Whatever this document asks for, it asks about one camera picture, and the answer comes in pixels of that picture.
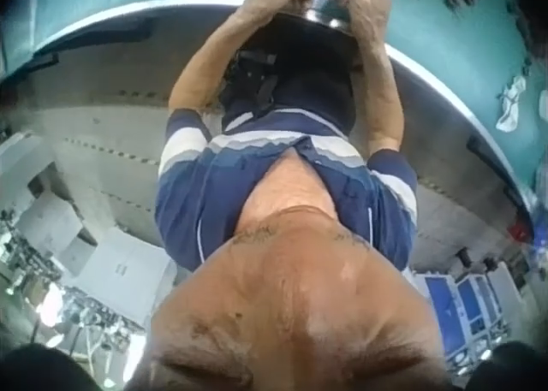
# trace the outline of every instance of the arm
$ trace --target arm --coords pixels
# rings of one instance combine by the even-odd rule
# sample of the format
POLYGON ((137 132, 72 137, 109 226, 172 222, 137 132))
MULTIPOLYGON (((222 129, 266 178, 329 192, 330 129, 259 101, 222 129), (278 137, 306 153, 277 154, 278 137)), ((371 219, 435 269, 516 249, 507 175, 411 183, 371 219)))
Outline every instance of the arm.
MULTIPOLYGON (((192 57, 175 83, 171 111, 201 112, 213 99, 230 59, 257 30, 291 0, 246 0, 192 57)), ((304 6, 308 0, 293 0, 304 6)))
POLYGON ((242 6, 206 40, 173 86, 170 111, 201 112, 213 99, 230 59, 260 27, 250 14, 242 6))
POLYGON ((390 149, 399 151, 404 118, 394 71, 384 48, 390 0, 339 0, 348 7, 352 31, 363 63, 364 101, 369 154, 390 149))
POLYGON ((365 111, 369 156, 377 151, 399 151, 405 121, 390 59, 384 45, 360 44, 364 68, 365 111))

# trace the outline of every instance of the blue striped shirt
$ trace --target blue striped shirt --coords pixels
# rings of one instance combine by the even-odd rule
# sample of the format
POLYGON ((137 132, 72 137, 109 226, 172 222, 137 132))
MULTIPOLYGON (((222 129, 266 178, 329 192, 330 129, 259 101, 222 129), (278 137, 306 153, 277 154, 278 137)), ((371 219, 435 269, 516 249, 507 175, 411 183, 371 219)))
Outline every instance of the blue striped shirt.
POLYGON ((196 270, 233 237, 251 191, 294 147, 324 182, 342 225, 405 269, 416 235, 417 178, 402 154, 382 150, 365 163, 344 134, 306 110, 251 117, 215 138, 195 111, 176 110, 168 121, 156 222, 179 265, 196 270))

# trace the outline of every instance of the red object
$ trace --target red object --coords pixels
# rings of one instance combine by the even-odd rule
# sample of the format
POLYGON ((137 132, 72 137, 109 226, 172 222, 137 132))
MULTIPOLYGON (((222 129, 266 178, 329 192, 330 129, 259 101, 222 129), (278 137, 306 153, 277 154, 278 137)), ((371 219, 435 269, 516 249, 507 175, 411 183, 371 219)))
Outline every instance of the red object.
POLYGON ((508 227, 508 232, 512 238, 519 243, 527 243, 531 240, 531 236, 527 232, 527 228, 523 222, 516 220, 514 224, 508 227))

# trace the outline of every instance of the teal surface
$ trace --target teal surface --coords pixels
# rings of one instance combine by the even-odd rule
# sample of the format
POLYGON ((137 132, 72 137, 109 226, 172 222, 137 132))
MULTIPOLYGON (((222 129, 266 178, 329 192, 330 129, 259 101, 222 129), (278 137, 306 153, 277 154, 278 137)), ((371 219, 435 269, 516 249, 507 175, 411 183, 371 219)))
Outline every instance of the teal surface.
MULTIPOLYGON (((0 24, 8 74, 30 61, 36 48, 64 27, 106 9, 145 1, 149 0, 15 0, 0 24)), ((495 139, 516 179, 533 187, 534 171, 548 146, 548 124, 538 114, 539 95, 546 86, 539 64, 533 66, 521 99, 518 128, 513 133, 495 128, 502 114, 497 95, 521 72, 526 56, 515 21, 506 12, 508 0, 478 0, 457 14, 443 0, 393 1, 388 43, 452 90, 495 139)), ((332 4, 323 12, 345 17, 332 4)))

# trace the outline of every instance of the white cloth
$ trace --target white cloth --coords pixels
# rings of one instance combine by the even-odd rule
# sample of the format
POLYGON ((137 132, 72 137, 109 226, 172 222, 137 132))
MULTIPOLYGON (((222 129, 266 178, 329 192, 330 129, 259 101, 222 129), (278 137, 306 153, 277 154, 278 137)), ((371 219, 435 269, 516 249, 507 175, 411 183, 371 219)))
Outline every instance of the white cloth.
POLYGON ((548 123, 548 90, 540 93, 539 114, 540 118, 548 123))
POLYGON ((527 81, 523 76, 516 76, 510 87, 503 93, 503 115, 497 122, 497 129, 510 133, 517 128, 520 118, 519 102, 521 94, 527 89, 527 81))

